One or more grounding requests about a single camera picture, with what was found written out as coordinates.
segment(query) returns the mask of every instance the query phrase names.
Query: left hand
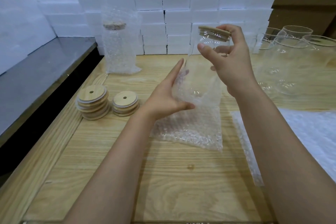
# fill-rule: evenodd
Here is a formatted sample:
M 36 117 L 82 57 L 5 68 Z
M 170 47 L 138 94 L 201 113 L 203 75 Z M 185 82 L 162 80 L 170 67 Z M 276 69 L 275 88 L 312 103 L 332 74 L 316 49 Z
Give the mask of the left hand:
M 174 66 L 167 77 L 156 86 L 153 93 L 145 104 L 139 109 L 150 115 L 151 118 L 158 120 L 182 110 L 194 109 L 195 105 L 188 102 L 178 101 L 173 98 L 171 87 L 183 65 L 183 59 Z

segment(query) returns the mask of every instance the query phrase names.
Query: finger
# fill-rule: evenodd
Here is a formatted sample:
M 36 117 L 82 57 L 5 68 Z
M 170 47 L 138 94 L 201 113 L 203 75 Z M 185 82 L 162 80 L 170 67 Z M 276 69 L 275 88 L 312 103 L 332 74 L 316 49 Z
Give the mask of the finger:
M 189 102 L 179 102 L 177 104 L 179 111 L 195 109 L 195 105 Z
M 245 37 L 241 27 L 232 24 L 223 24 L 216 28 L 229 31 L 234 44 L 245 42 Z
M 210 46 L 203 43 L 198 44 L 197 49 L 204 58 L 209 60 L 216 67 L 216 69 L 219 69 L 219 66 L 223 62 L 223 58 L 218 55 L 217 52 L 215 52 Z
M 213 50 L 217 53 L 227 53 L 227 54 L 230 54 L 233 50 L 233 45 L 231 46 L 224 46 L 224 45 L 220 45 L 220 46 L 217 46 L 216 48 L 214 48 Z
M 179 71 L 181 70 L 181 67 L 183 65 L 183 59 L 180 59 L 178 63 L 173 67 L 173 69 L 169 72 L 169 74 L 166 76 L 166 80 L 169 80 L 171 84 L 174 83 L 177 75 L 179 74 Z

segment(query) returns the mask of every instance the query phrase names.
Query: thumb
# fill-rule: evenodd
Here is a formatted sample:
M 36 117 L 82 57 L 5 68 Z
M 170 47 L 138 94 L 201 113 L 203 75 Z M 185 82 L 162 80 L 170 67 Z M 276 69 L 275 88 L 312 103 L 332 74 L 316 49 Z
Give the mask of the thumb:
M 222 64 L 224 59 L 220 55 L 218 55 L 218 53 L 215 52 L 210 46 L 199 43 L 197 45 L 197 49 L 204 58 L 209 60 L 215 66 L 217 70 L 220 68 L 220 65 Z
M 178 102 L 177 108 L 179 111 L 195 109 L 195 105 L 189 102 Z

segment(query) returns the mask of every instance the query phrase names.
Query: bubble wrap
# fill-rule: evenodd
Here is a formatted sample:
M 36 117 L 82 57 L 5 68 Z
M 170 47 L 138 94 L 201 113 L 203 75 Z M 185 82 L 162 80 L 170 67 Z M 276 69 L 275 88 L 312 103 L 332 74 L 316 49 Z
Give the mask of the bubble wrap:
M 336 112 L 308 112 L 279 109 L 301 143 L 336 182 Z M 231 112 L 254 184 L 263 180 L 239 111 Z
M 141 17 L 136 11 L 104 6 L 102 8 L 103 47 L 107 73 L 132 74 L 141 69 L 135 65 L 136 55 L 142 51 L 139 33 Z M 121 24 L 119 30 L 104 25 Z
M 155 122 L 151 137 L 222 151 L 219 107 L 196 107 L 180 111 Z

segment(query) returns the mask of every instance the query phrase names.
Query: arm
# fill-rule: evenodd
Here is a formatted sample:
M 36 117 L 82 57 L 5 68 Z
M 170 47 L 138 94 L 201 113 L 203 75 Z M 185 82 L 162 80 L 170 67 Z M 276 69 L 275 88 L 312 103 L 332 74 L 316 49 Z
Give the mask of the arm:
M 142 158 L 154 122 L 195 107 L 191 103 L 176 101 L 171 94 L 171 86 L 182 65 L 183 59 L 129 118 L 65 217 L 65 224 L 130 223 Z
M 202 44 L 198 48 L 238 103 L 279 223 L 335 223 L 336 184 L 259 87 L 241 29 L 233 25 L 219 28 L 231 32 L 233 48 L 212 50 Z

